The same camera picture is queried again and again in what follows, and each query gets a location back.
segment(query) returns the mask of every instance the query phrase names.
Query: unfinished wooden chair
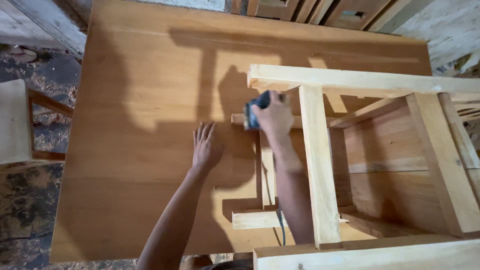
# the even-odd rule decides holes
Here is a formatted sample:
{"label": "unfinished wooden chair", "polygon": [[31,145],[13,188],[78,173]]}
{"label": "unfinished wooden chair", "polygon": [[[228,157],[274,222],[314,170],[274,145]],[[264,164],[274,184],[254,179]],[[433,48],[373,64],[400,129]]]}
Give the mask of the unfinished wooden chair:
{"label": "unfinished wooden chair", "polygon": [[38,91],[22,79],[0,84],[0,171],[15,172],[64,162],[65,154],[35,150],[32,103],[72,117],[73,109]]}
{"label": "unfinished wooden chair", "polygon": [[[248,86],[300,88],[315,241],[256,248],[255,269],[478,268],[480,159],[454,103],[479,100],[480,79],[253,64]],[[324,94],[382,99],[328,121]],[[379,239],[343,242],[342,221]],[[265,209],[233,223],[278,226]]]}

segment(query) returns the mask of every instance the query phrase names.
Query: wooden frame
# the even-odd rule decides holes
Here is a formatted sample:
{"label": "wooden frame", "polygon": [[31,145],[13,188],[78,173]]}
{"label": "wooden frame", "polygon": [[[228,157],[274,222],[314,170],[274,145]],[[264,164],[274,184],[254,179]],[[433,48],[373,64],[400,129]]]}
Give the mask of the wooden frame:
{"label": "wooden frame", "polygon": [[[23,80],[18,80],[19,83],[22,85],[20,88],[25,89]],[[73,109],[57,102],[44,94],[32,90],[32,89],[25,89],[26,93],[26,114],[28,117],[28,122],[25,123],[27,125],[26,130],[29,133],[28,144],[30,145],[29,153],[24,160],[16,160],[15,162],[10,163],[3,163],[0,165],[0,171],[2,172],[16,172],[26,168],[36,167],[36,166],[43,166],[48,164],[54,164],[59,162],[65,161],[65,153],[57,153],[57,152],[49,152],[49,151],[40,151],[35,150],[35,138],[33,133],[33,118],[38,115],[48,115],[52,113],[60,113],[69,118],[73,116]],[[40,105],[48,110],[38,114],[33,114],[33,103]]]}
{"label": "wooden frame", "polygon": [[[280,91],[300,88],[301,122],[297,119],[296,126],[303,128],[305,140],[315,241],[314,245],[254,249],[255,269],[317,269],[321,266],[360,269],[372,265],[388,267],[393,263],[408,268],[420,260],[429,267],[469,269],[480,263],[477,256],[480,240],[459,241],[480,232],[480,178],[478,173],[467,172],[467,169],[480,168],[480,160],[457,114],[457,109],[464,106],[452,102],[452,99],[477,100],[479,79],[253,64],[248,86]],[[325,93],[384,99],[328,122],[321,106]],[[329,133],[342,134],[343,128],[402,107],[409,108],[446,220],[447,233],[451,236],[425,235],[431,233],[430,230],[375,219],[350,208],[337,208],[335,195],[341,189],[336,181],[342,173],[348,175],[348,165],[342,148],[345,140],[329,141]],[[238,122],[241,117],[232,116],[232,120],[234,118]],[[339,213],[357,224],[357,229],[385,238],[342,242]],[[429,251],[427,256],[422,253],[424,249]],[[332,256],[341,259],[331,261],[328,258]]]}

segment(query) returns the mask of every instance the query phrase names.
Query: person's right hand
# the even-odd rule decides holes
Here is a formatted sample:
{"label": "person's right hand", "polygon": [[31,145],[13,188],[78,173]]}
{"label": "person's right hand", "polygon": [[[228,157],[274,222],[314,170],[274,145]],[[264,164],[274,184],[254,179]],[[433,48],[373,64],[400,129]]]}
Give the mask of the person's right hand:
{"label": "person's right hand", "polygon": [[266,109],[253,105],[252,111],[269,140],[288,137],[293,124],[292,111],[288,102],[284,103],[280,100],[280,94],[277,91],[270,90],[270,105]]}

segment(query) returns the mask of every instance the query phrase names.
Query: person's left hand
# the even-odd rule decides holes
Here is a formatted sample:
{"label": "person's left hand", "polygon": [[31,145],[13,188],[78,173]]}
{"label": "person's left hand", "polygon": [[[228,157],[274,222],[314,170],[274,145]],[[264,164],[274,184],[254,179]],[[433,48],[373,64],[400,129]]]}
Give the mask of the person's left hand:
{"label": "person's left hand", "polygon": [[198,131],[193,132],[193,166],[213,169],[223,155],[224,145],[217,138],[215,124],[200,123]]}

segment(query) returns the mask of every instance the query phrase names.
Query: wooden table top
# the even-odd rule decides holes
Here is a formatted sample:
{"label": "wooden table top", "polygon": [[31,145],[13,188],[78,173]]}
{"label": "wooden table top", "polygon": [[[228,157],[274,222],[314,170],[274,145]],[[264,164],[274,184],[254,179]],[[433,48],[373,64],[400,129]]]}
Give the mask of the wooden table top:
{"label": "wooden table top", "polygon": [[[185,253],[278,245],[274,229],[233,230],[230,222],[232,210],[262,207],[256,136],[230,124],[231,113],[258,95],[246,87],[252,63],[431,75],[423,41],[96,0],[50,261],[138,257],[191,166],[200,121],[219,122],[226,152],[202,190]],[[349,111],[376,101],[342,98]],[[328,103],[325,110],[342,115]],[[301,131],[292,136],[304,159]]]}

